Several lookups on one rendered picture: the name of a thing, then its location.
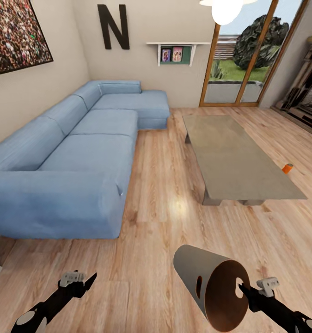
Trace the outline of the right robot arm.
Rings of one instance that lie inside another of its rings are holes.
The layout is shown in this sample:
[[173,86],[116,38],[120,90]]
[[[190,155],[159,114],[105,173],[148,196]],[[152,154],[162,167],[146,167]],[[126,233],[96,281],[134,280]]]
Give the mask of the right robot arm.
[[288,333],[312,333],[312,319],[300,311],[292,311],[274,296],[272,288],[280,285],[276,277],[257,280],[262,290],[251,288],[249,291],[243,285],[239,288],[248,298],[249,309],[255,313],[262,310],[273,321],[284,328]]

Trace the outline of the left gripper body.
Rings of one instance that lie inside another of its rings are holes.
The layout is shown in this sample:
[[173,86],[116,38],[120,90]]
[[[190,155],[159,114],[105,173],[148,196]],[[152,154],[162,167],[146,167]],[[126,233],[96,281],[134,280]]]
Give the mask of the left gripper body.
[[59,298],[61,309],[73,298],[81,298],[84,295],[84,282],[72,282],[67,287],[60,286],[61,280],[58,282],[58,290],[52,296]]

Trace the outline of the can of soda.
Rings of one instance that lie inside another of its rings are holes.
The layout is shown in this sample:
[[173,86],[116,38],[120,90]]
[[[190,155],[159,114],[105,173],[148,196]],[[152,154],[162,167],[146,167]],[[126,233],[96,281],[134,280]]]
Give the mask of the can of soda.
[[[197,278],[197,280],[198,280],[200,283],[202,283],[202,277],[201,277],[201,276],[199,276],[199,277]],[[210,278],[209,278],[209,280],[208,280],[208,285],[211,284],[212,280],[213,280],[213,276],[211,275]]]
[[289,171],[293,168],[293,165],[288,163],[284,166],[284,168],[282,169],[282,171],[284,172],[284,174],[289,173]]

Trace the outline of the trash can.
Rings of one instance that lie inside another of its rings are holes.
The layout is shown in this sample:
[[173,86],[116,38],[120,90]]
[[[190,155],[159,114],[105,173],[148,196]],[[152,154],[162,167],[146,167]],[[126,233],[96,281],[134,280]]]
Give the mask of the trash can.
[[[251,290],[248,273],[235,259],[191,245],[182,245],[174,254],[174,268],[198,304],[211,327],[219,333],[235,330],[244,319],[249,302],[236,295],[236,278]],[[213,280],[208,285],[210,276]],[[202,283],[197,278],[202,277]]]

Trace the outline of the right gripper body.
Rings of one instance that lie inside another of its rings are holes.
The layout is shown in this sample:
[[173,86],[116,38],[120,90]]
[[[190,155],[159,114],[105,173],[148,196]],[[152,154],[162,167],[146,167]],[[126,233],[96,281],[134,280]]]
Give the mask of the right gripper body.
[[[268,315],[273,321],[278,324],[277,312],[279,308],[284,305],[282,302],[277,300],[275,296],[266,297],[261,295],[259,291],[248,293],[249,309],[255,313],[262,310]],[[278,324],[279,325],[279,324]]]

